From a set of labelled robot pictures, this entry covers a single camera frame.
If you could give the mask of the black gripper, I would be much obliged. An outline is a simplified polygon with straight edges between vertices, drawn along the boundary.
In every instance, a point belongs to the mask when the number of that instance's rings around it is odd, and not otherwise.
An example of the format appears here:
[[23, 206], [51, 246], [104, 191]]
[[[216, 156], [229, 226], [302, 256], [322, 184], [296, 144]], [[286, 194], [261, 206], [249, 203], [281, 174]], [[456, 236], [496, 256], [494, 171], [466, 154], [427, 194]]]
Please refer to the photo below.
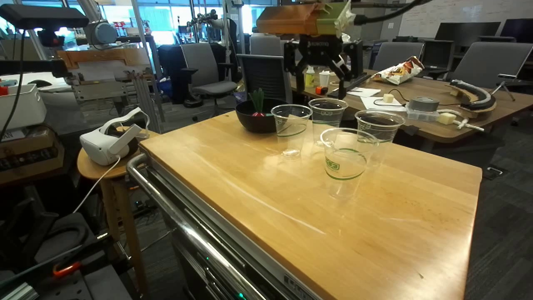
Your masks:
[[334, 34], [299, 34], [296, 41], [282, 44], [284, 68], [294, 78], [294, 89], [304, 89], [304, 68], [307, 64], [327, 66], [337, 78], [336, 96], [346, 94], [351, 74], [362, 73], [362, 46], [357, 41], [342, 41]]

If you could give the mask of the robot arm with orange-green cover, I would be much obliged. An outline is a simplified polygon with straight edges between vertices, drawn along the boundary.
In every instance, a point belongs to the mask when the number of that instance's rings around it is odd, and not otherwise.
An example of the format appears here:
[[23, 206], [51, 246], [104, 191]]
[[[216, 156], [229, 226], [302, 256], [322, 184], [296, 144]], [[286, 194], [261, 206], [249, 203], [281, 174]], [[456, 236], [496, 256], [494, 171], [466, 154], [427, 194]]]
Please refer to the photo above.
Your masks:
[[342, 39], [352, 19], [351, 0], [292, 3], [266, 6], [256, 19], [256, 31], [297, 38], [282, 46], [284, 68], [296, 78], [297, 91], [304, 89], [304, 69], [317, 64], [337, 76], [336, 96], [342, 98], [362, 73], [361, 44]]

